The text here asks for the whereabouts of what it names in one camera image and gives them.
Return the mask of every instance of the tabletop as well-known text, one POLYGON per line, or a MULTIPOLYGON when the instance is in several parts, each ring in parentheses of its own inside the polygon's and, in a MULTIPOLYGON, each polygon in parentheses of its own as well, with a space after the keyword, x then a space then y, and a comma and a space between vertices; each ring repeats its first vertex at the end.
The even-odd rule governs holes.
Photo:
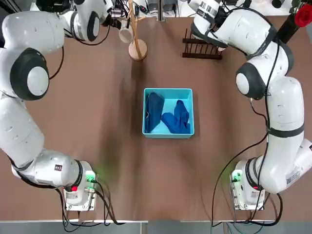
MULTIPOLYGON (((279 28, 285 17, 271 17, 279 28)), ((112 29, 99 46, 66 39, 63 67, 51 80, 47 95, 27 103, 29 113, 45 135, 47 149, 90 162, 112 194, 118 220, 209 220, 216 178, 239 151, 265 134, 263 119, 255 115, 235 84, 235 72, 246 61, 229 48, 223 60, 182 58, 182 38, 191 18, 138 23, 139 38, 148 45, 142 62, 128 56, 128 44, 112 29), (142 134, 144 88, 191 88, 194 95, 195 134, 190 139, 146 139, 142 134), (203 208, 205 204, 209 217, 203 208)), ((106 34, 103 28, 99 35, 106 34)), ((312 47, 306 29, 290 40, 295 57, 290 76, 302 84, 305 101, 305 137, 312 139, 312 47)), ((51 74, 61 51, 46 56, 51 74)), ((264 112, 264 102, 255 108, 264 112)), ((263 154, 261 144, 240 158, 263 154)), ((216 191, 214 220, 233 220, 226 170, 216 191)), ((58 194, 24 184, 11 173, 7 157, 0 156, 0 220, 60 220, 58 194)), ((307 172, 288 190, 283 220, 311 220, 312 173, 307 172)), ((245 219, 247 212, 237 212, 245 219)), ((103 205, 84 219, 103 220, 103 205)), ((256 219, 273 220, 269 202, 256 219)))

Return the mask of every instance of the blue towel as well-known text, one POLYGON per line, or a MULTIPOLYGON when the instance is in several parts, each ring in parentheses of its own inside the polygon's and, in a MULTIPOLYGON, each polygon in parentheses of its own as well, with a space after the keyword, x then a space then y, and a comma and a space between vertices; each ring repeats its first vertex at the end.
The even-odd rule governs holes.
POLYGON ((165 99, 156 93, 150 93, 146 100, 145 108, 145 133, 150 133, 161 119, 165 99))
POLYGON ((174 114, 164 113, 161 120, 166 124, 169 131, 173 134, 190 134, 190 124, 187 123, 190 114, 186 110, 183 101, 176 102, 174 114))

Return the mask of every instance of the light blue plastic bin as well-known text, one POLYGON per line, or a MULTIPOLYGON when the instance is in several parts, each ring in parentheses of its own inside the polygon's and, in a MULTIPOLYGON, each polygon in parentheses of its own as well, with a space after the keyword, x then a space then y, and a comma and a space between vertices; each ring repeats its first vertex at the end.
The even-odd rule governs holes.
POLYGON ((191 89, 144 89, 144 103, 143 103, 143 127, 142 132, 147 138, 190 138, 194 134, 194 114, 193 114, 193 92, 191 89), (169 131, 167 126, 160 121, 152 133, 145 133, 145 102, 150 93, 157 93, 165 99, 162 113, 174 113, 176 101, 182 100, 185 108, 190 113, 189 124, 191 128, 190 134, 173 134, 169 131))

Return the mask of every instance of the red rose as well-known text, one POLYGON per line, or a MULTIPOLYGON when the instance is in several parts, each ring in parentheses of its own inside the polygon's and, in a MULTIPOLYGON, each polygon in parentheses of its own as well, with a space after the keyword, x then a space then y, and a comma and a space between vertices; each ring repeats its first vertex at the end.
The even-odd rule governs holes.
POLYGON ((312 5, 304 4, 294 16, 294 22, 299 27, 305 27, 312 22, 312 5))

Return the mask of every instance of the label sticker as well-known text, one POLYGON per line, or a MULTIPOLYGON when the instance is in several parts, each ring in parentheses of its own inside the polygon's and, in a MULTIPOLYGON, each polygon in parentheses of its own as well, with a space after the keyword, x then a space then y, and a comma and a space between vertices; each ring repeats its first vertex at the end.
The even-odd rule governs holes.
POLYGON ((78 198, 78 192, 66 193, 66 199, 75 199, 78 198))
POLYGON ((54 166, 54 171, 61 171, 62 170, 62 165, 57 165, 57 164, 55 164, 55 166, 54 166))
POLYGON ((300 170, 299 170, 299 168, 295 167, 295 169, 290 174, 286 175, 285 177, 286 177, 286 187, 288 188, 296 180, 298 180, 300 178, 300 170))
POLYGON ((252 192, 252 198, 256 198, 259 196, 259 192, 252 192))

